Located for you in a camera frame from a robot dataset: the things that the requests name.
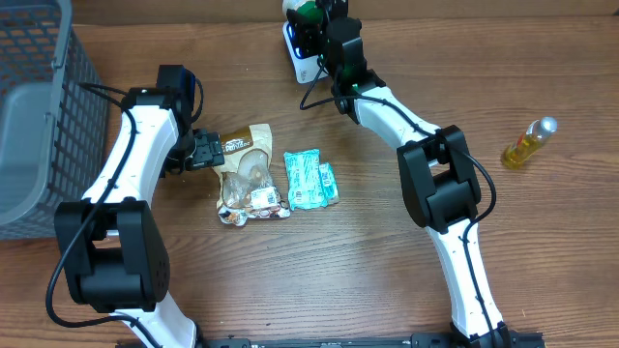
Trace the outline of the yellow bottle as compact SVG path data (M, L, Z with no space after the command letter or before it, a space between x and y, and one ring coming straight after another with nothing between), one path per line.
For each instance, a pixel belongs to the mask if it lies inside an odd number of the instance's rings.
M546 145L558 130L557 120L546 116L534 121L527 130L501 156L502 164L509 169L519 169L529 158Z

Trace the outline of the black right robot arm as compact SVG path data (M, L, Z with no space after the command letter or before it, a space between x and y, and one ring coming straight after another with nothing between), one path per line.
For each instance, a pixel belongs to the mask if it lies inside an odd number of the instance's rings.
M513 340L493 302L478 244L478 178L487 173L456 126L440 128L398 101L368 67L362 23L345 1L285 1L286 39L297 79L332 80L329 101L397 152L403 201L436 248L447 282L454 347L509 347Z

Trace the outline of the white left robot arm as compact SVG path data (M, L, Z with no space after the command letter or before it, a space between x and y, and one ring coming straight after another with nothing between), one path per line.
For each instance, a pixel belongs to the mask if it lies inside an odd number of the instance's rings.
M170 261L151 202L166 174L222 165L220 137L194 127L204 90L182 65L161 65L154 87L134 87L121 96L121 128L103 170L79 200L56 209L61 257L47 285L45 309L57 325L72 326L53 307L63 276L74 302L100 314L77 327L122 322L143 347L202 347L202 331L169 292Z

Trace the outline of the green lid jar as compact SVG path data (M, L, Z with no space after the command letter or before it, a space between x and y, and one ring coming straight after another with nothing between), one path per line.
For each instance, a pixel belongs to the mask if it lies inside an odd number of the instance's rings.
M290 22L308 20L317 23L323 18L323 11L315 0L283 0L282 12Z

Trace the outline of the brown snack packet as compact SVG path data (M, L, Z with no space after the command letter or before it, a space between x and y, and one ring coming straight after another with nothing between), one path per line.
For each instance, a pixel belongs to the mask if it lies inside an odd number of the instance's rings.
M218 216L222 223L242 227L250 219L285 219L290 208L270 173L273 136L269 125L255 124L221 137L224 164Z

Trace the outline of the teal tissue pack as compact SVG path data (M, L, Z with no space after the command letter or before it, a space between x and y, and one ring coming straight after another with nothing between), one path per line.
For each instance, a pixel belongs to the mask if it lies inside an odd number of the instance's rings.
M328 162L321 163L319 165L319 172L327 203L329 205L339 203L339 189L331 164Z

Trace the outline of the light blue wipes pack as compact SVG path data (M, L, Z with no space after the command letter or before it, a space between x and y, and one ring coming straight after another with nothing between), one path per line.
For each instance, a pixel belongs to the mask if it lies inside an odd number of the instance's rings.
M328 203L319 172L320 151L285 152L283 157L289 184L290 209L295 211L326 207Z

